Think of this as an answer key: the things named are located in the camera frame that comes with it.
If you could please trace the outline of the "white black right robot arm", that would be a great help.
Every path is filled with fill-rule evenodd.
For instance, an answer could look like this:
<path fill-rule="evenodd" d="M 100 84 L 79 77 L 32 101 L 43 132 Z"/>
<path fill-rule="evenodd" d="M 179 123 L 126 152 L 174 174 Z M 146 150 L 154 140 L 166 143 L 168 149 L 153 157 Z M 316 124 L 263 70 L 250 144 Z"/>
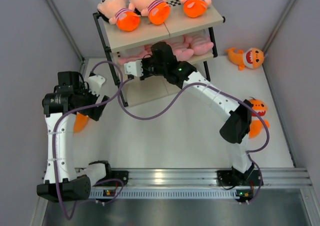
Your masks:
<path fill-rule="evenodd" d="M 232 161 L 233 178 L 238 184 L 246 184 L 252 177 L 254 164 L 247 155 L 251 104 L 248 100 L 239 101 L 216 89 L 187 61 L 179 61 L 172 48 L 165 42 L 151 47 L 151 55 L 141 60 L 144 76 L 162 76 L 181 90 L 186 89 L 222 117 L 224 125 L 221 137 L 231 144 L 229 155 Z"/>

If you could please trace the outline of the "small boy doll plush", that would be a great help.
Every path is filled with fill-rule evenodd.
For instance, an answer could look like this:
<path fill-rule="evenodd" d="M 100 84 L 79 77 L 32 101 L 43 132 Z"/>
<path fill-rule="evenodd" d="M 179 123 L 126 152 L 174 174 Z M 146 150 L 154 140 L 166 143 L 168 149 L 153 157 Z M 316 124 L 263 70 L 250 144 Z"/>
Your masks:
<path fill-rule="evenodd" d="M 129 9 L 139 11 L 142 17 L 148 17 L 154 25 L 163 24 L 171 13 L 168 0 L 129 0 Z"/>

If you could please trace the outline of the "orange shark plush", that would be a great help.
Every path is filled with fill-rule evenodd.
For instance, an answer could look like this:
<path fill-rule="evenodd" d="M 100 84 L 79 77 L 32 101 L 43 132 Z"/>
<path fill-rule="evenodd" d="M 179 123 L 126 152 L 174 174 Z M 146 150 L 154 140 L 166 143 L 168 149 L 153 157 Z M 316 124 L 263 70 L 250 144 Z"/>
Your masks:
<path fill-rule="evenodd" d="M 249 99 L 249 102 L 252 104 L 252 109 L 258 114 L 259 117 L 263 119 L 265 116 L 266 112 L 268 111 L 268 107 L 266 106 L 266 103 L 260 99 L 256 99 L 251 97 Z M 258 116 L 254 113 L 252 115 L 252 121 L 250 124 L 250 131 L 249 131 L 249 139 L 257 137 L 262 129 L 264 129 L 262 121 L 258 118 Z M 266 120 L 263 119 L 265 125 L 267 128 L 270 127 L 270 123 Z"/>
<path fill-rule="evenodd" d="M 75 123 L 73 126 L 73 132 L 74 133 L 81 132 L 85 128 L 85 126 L 87 125 L 88 121 L 89 121 L 88 116 L 85 116 L 83 114 L 78 113 L 76 115 Z"/>
<path fill-rule="evenodd" d="M 229 61 L 237 65 L 239 71 L 245 68 L 257 69 L 265 60 L 263 51 L 258 48 L 249 48 L 247 51 L 238 50 L 237 52 L 236 48 L 228 48 L 224 52 Z"/>

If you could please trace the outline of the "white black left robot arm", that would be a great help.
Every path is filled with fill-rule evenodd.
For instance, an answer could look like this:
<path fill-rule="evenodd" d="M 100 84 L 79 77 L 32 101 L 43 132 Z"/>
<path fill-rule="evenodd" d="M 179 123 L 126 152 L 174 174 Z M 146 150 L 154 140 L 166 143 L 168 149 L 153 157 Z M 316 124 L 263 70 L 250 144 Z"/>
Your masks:
<path fill-rule="evenodd" d="M 37 195 L 52 202 L 77 201 L 89 198 L 90 189 L 99 182 L 109 185 L 113 173 L 107 161 L 90 163 L 83 172 L 76 172 L 73 158 L 74 127 L 78 115 L 98 121 L 105 105 L 96 104 L 106 79 L 90 73 L 87 80 L 79 72 L 57 74 L 58 85 L 42 100 L 48 132 L 47 167 Z"/>

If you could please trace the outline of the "pink striped plush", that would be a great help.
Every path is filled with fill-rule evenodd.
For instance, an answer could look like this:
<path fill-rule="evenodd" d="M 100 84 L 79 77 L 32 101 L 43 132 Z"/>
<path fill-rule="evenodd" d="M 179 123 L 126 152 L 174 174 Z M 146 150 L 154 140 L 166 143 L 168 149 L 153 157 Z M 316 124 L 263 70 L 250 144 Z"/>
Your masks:
<path fill-rule="evenodd" d="M 185 41 L 189 43 L 190 48 L 197 56 L 208 53 L 214 47 L 214 43 L 211 41 L 209 36 L 203 36 L 200 34 L 188 36 Z"/>
<path fill-rule="evenodd" d="M 170 46 L 178 61 L 187 61 L 194 55 L 194 50 L 187 48 L 183 43 L 171 43 Z"/>
<path fill-rule="evenodd" d="M 144 49 L 147 52 L 147 54 L 149 54 L 149 55 L 152 54 L 151 47 L 152 47 L 152 44 L 144 45 Z"/>
<path fill-rule="evenodd" d="M 120 57 L 118 57 L 117 61 L 120 65 L 124 65 L 127 62 L 132 62 L 132 61 L 136 61 L 138 59 L 143 58 L 144 56 L 146 56 L 148 53 L 147 51 L 142 51 L 140 53 L 125 53 L 125 52 L 121 52 L 119 55 Z"/>

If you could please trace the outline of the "black-haired boy doll plush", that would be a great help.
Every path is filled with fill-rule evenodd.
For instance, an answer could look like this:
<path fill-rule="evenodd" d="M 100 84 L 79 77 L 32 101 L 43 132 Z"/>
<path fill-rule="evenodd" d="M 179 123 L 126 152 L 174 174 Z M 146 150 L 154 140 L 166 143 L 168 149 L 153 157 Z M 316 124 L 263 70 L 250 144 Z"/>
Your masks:
<path fill-rule="evenodd" d="M 127 0 L 101 0 L 97 10 L 111 25 L 125 32 L 134 31 L 140 24 L 140 17 L 127 8 Z"/>

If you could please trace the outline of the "large boy doll plush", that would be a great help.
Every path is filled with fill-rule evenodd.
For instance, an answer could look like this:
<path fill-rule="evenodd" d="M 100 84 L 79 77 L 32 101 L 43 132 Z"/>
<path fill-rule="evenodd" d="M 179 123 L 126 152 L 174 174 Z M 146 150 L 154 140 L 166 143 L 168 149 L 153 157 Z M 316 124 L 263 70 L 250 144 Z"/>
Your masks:
<path fill-rule="evenodd" d="M 202 16 L 212 4 L 212 0 L 180 0 L 183 12 L 190 18 Z"/>

